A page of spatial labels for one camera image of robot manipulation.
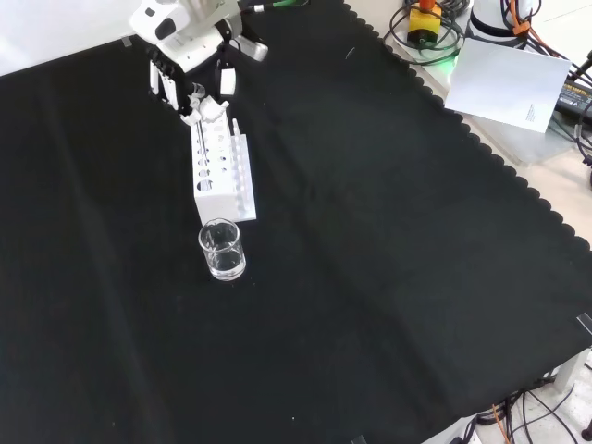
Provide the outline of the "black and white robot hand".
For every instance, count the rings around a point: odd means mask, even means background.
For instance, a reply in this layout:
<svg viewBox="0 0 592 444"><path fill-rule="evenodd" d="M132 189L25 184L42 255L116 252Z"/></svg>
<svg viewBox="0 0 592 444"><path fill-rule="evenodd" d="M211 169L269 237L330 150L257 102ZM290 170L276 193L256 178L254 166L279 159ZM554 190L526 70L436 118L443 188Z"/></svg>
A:
<svg viewBox="0 0 592 444"><path fill-rule="evenodd" d="M239 3L146 0L129 24L149 44L152 97L172 107L188 126L201 123L201 99L186 76L211 61L222 44L241 32Z"/></svg>

